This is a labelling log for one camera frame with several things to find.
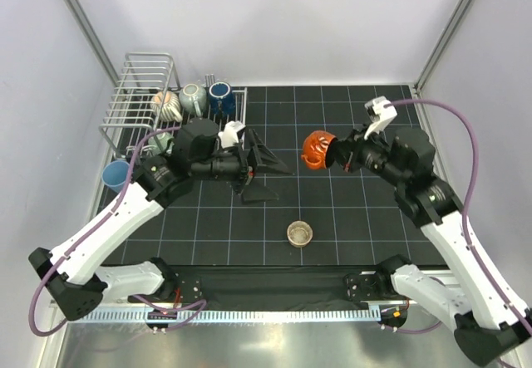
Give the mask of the dark blue mug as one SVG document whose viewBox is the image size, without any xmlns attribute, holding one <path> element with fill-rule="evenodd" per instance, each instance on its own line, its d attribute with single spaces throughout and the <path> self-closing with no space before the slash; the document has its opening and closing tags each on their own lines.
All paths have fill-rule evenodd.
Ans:
<svg viewBox="0 0 532 368">
<path fill-rule="evenodd" d="M 208 98 L 215 114 L 232 115 L 235 112 L 236 100 L 229 83 L 219 81 L 212 84 L 208 89 Z"/>
</svg>

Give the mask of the beige ribbed ceramic mug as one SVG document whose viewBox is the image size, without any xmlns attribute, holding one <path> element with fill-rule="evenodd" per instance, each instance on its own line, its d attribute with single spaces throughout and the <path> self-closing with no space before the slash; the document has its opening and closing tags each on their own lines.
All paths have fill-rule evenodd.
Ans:
<svg viewBox="0 0 532 368">
<path fill-rule="evenodd" d="M 183 119 L 178 96 L 173 91 L 158 92 L 150 101 L 151 109 L 162 122 L 178 122 Z"/>
</svg>

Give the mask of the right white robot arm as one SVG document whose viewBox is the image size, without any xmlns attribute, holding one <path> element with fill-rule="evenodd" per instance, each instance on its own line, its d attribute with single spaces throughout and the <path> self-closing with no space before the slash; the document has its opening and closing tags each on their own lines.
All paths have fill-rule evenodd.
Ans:
<svg viewBox="0 0 532 368">
<path fill-rule="evenodd" d="M 435 174 L 435 153 L 420 129 L 399 129 L 391 144 L 353 130 L 332 141 L 327 161 L 348 172 L 364 167 L 392 185 L 400 210 L 436 248 L 460 286 L 450 289 L 395 256 L 378 265 L 376 292 L 414 300 L 452 331 L 471 362 L 487 366 L 530 339 L 531 309 L 481 246 L 453 188 Z"/>
</svg>

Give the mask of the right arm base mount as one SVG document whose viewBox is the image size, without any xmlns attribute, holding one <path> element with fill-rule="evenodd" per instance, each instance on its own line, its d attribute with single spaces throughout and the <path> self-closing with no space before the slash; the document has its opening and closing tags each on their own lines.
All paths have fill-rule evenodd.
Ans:
<svg viewBox="0 0 532 368">
<path fill-rule="evenodd" d="M 352 302 L 375 301 L 380 298 L 376 273 L 351 272 L 343 281 L 347 289 L 347 296 Z"/>
</svg>

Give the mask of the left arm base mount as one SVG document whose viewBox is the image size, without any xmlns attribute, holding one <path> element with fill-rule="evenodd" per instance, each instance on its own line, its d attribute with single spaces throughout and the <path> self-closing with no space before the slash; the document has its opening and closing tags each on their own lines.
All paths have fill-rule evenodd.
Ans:
<svg viewBox="0 0 532 368">
<path fill-rule="evenodd" d="M 175 275 L 175 285 L 170 294 L 170 300 L 175 306 L 188 305 L 203 298 L 201 279 L 198 275 L 184 273 Z"/>
</svg>

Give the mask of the light blue plastic cup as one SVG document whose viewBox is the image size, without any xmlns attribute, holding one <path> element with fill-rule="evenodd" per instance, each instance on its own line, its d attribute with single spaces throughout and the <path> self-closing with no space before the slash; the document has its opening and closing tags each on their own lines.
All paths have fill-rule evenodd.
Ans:
<svg viewBox="0 0 532 368">
<path fill-rule="evenodd" d="M 120 193 L 126 183 L 129 167 L 125 160 L 111 161 L 101 173 L 103 184 L 115 193 Z"/>
</svg>

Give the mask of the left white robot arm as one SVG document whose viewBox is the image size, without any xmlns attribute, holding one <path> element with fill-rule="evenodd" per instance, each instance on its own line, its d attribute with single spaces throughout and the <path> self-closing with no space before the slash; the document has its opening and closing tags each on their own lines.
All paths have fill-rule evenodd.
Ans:
<svg viewBox="0 0 532 368">
<path fill-rule="evenodd" d="M 36 248 L 28 257 L 68 321 L 77 321 L 102 302 L 147 296 L 167 302 L 179 283 L 161 259 L 119 267 L 103 262 L 130 235 L 160 215 L 197 181 L 231 185 L 243 204 L 278 199 L 256 180 L 258 174 L 289 174 L 287 165 L 239 121 L 224 128 L 194 119 L 177 129 L 166 150 L 130 163 L 122 190 L 84 228 L 52 250 Z"/>
</svg>

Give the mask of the mint green plastic cup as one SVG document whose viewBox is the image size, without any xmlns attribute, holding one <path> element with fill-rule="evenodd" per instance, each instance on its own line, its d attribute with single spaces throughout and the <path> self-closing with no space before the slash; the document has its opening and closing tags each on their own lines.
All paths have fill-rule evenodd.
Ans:
<svg viewBox="0 0 532 368">
<path fill-rule="evenodd" d="M 165 154 L 171 148 L 174 137 L 169 132 L 162 132 L 154 135 L 147 140 L 145 151 L 152 156 Z"/>
</svg>

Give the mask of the grey speckled round mug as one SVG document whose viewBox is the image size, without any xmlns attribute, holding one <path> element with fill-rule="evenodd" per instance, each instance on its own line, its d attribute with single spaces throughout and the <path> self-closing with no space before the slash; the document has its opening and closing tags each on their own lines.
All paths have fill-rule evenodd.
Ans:
<svg viewBox="0 0 532 368">
<path fill-rule="evenodd" d="M 206 90 L 195 83 L 187 84 L 179 91 L 179 101 L 185 112 L 201 117 L 207 108 Z"/>
</svg>

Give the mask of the small tan ceramic cup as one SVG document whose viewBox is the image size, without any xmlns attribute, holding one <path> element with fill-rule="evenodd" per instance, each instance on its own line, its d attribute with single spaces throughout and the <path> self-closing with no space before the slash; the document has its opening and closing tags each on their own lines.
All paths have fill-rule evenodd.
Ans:
<svg viewBox="0 0 532 368">
<path fill-rule="evenodd" d="M 304 221 L 294 221 L 287 227 L 287 239 L 292 246 L 304 248 L 313 239 L 313 230 Z"/>
</svg>

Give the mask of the orange black ceramic mug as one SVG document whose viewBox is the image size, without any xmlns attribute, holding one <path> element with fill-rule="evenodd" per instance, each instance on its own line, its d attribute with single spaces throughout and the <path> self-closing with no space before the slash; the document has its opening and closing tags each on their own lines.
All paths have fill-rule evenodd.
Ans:
<svg viewBox="0 0 532 368">
<path fill-rule="evenodd" d="M 313 131 L 303 142 L 301 159 L 311 170 L 328 169 L 333 164 L 328 150 L 335 141 L 337 137 L 325 130 Z"/>
</svg>

